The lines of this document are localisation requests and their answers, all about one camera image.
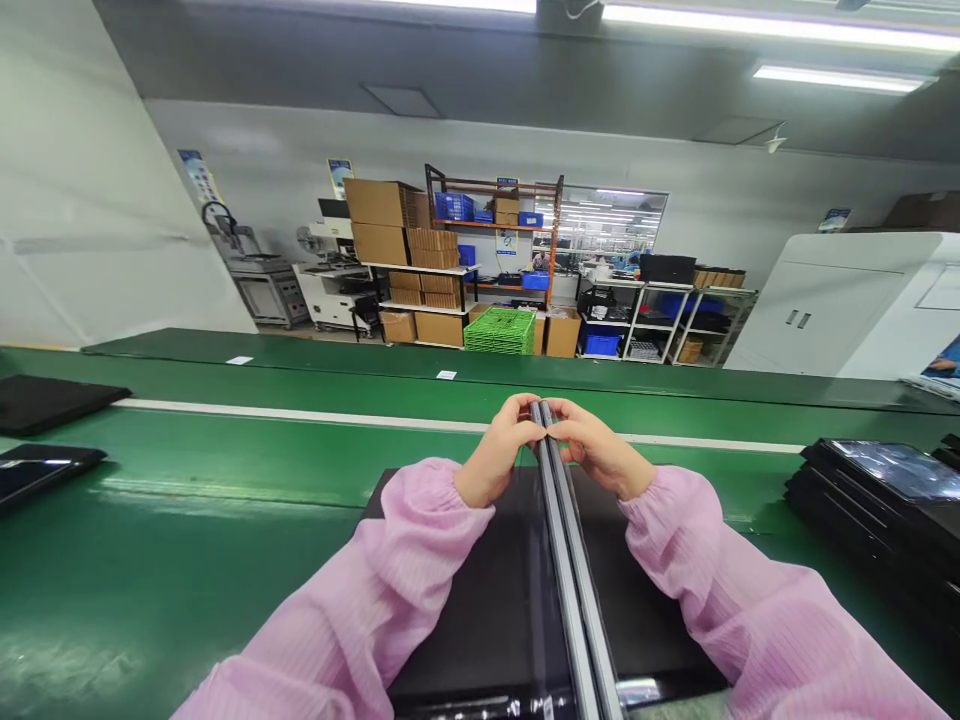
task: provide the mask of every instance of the green conveyor belt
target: green conveyor belt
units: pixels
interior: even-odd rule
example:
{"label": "green conveyor belt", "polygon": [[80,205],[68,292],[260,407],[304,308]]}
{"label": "green conveyor belt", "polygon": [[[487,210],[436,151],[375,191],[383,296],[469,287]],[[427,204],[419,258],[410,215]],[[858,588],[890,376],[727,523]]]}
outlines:
{"label": "green conveyor belt", "polygon": [[949,401],[899,383],[874,380],[710,369],[691,371],[663,365],[502,356],[441,348],[304,342],[273,335],[168,329],[94,345],[84,352],[216,364],[245,356],[253,358],[250,364],[255,367],[414,379],[435,378],[441,370],[453,370],[460,383],[538,385],[560,390],[960,414],[957,406]]}
{"label": "green conveyor belt", "polygon": [[[123,384],[145,399],[469,422],[488,421],[518,389],[0,349],[0,376],[14,372]],[[936,414],[563,394],[636,434],[792,444],[843,435],[930,447],[957,430],[955,417]],[[463,460],[477,436],[113,408],[39,440],[100,447],[111,462],[0,519],[0,717],[152,720],[168,717],[342,545],[384,468],[430,455]],[[16,444],[0,438],[0,450]],[[734,528],[771,557],[819,570],[894,659],[960,713],[952,673],[910,621],[780,500],[798,457],[638,449],[707,475]]]}

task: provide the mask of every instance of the hand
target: hand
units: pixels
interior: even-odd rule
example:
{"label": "hand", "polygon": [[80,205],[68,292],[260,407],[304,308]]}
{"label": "hand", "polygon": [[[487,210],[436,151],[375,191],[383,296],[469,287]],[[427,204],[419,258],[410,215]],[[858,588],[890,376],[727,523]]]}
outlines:
{"label": "hand", "polygon": [[560,448],[563,462],[575,462],[622,501],[640,497],[657,479],[657,469],[627,445],[596,415],[569,400],[550,398],[550,409],[560,422],[547,433],[569,447]]}
{"label": "hand", "polygon": [[473,455],[453,478],[453,486],[472,508],[485,508],[510,483],[517,452],[527,443],[543,440],[546,431],[530,421],[530,403],[539,397],[520,393],[507,398],[490,422]]}
{"label": "hand", "polygon": [[930,363],[931,370],[956,370],[957,364],[953,360],[947,360],[946,358],[937,358],[932,363]]}

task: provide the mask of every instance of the pink sleeve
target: pink sleeve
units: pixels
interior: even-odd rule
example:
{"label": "pink sleeve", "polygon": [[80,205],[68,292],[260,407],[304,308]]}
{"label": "pink sleeve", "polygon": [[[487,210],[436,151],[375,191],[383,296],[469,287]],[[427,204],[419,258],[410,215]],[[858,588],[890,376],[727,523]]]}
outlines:
{"label": "pink sleeve", "polygon": [[701,475],[661,467],[621,508],[633,556],[733,683],[734,717],[947,717],[816,572],[769,560],[727,527]]}
{"label": "pink sleeve", "polygon": [[433,630],[493,517],[464,505],[452,482],[459,468],[431,458],[398,472],[383,490],[384,519],[361,522],[174,717],[392,717],[386,688]]}

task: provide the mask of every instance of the white edge strip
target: white edge strip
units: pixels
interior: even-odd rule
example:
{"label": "white edge strip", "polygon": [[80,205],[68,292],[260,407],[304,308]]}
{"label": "white edge strip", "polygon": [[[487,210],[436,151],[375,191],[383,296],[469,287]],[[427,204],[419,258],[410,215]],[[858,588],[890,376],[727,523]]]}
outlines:
{"label": "white edge strip", "polygon": [[[286,410],[282,408],[243,407],[239,405],[209,405],[206,403],[140,400],[137,398],[118,400],[114,405],[136,410],[165,410],[168,412],[198,413],[201,415],[297,420],[301,422],[323,422],[339,425],[366,425],[370,427],[403,428],[405,430],[484,433],[488,427],[487,423],[468,423],[455,420],[422,420],[419,418],[397,418],[386,415],[348,415],[344,413],[317,412],[314,410]],[[741,450],[744,452],[782,453],[787,455],[796,455],[805,447],[804,445],[758,443],[743,440],[711,440],[707,438],[672,437],[669,435],[618,434],[633,445],[664,445],[668,447]]]}

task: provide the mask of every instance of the poster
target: poster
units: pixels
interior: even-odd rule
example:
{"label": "poster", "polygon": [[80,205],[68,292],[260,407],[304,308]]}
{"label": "poster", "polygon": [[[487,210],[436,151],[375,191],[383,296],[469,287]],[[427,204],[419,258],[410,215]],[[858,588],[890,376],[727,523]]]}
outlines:
{"label": "poster", "polygon": [[848,217],[850,217],[850,208],[834,208],[827,213],[817,232],[839,232],[847,224]]}
{"label": "poster", "polygon": [[497,228],[497,255],[516,255],[520,249],[520,232]]}
{"label": "poster", "polygon": [[200,202],[204,204],[208,202],[223,203],[220,190],[217,189],[217,183],[213,179],[213,173],[207,168],[207,163],[204,162],[200,151],[177,150],[177,153],[180,155],[183,167],[187,170],[187,175],[193,182]]}
{"label": "poster", "polygon": [[347,199],[347,189],[343,181],[348,177],[353,177],[353,164],[349,160],[330,160],[327,159],[327,167],[330,168],[330,180],[333,182],[333,194],[337,200]]}
{"label": "poster", "polygon": [[[497,178],[497,190],[512,190],[520,184],[520,178]],[[520,250],[518,230],[497,230],[497,255],[516,255]]]}

